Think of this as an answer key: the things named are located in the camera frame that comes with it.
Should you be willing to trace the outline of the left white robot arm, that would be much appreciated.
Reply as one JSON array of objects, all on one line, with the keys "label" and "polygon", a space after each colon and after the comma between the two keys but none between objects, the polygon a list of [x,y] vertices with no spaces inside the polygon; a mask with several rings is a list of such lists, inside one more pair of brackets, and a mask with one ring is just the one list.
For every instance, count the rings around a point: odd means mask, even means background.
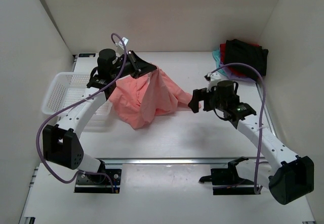
[{"label": "left white robot arm", "polygon": [[120,56],[113,49],[100,51],[97,66],[80,98],[81,104],[64,110],[63,117],[55,125],[44,127],[43,161],[80,170],[96,183],[103,181],[106,176],[103,161],[85,154],[79,137],[96,111],[107,102],[119,78],[137,79],[156,70],[155,65],[142,60],[134,51]]}]

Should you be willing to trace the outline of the pink t shirt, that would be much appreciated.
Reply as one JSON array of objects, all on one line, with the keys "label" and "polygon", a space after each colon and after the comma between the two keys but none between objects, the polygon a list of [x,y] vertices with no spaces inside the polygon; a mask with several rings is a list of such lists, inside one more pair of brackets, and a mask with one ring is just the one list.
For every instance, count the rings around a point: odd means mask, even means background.
[{"label": "pink t shirt", "polygon": [[125,77],[116,82],[109,97],[119,118],[133,129],[150,124],[155,117],[188,107],[192,94],[185,92],[160,68],[138,79]]}]

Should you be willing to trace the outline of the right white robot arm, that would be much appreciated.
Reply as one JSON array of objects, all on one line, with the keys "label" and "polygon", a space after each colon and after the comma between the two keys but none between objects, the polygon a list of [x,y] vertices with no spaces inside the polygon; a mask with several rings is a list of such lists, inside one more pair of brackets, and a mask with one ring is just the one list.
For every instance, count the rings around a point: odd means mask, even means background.
[{"label": "right white robot arm", "polygon": [[228,162],[227,179],[230,185],[245,180],[256,184],[256,190],[266,187],[274,199],[286,205],[314,190],[314,163],[301,157],[285,146],[271,131],[262,125],[256,111],[243,103],[237,94],[238,83],[230,80],[210,82],[207,88],[195,89],[188,107],[193,113],[203,110],[221,111],[223,121],[230,122],[235,129],[247,137],[263,155],[267,165],[260,160],[240,157]]}]

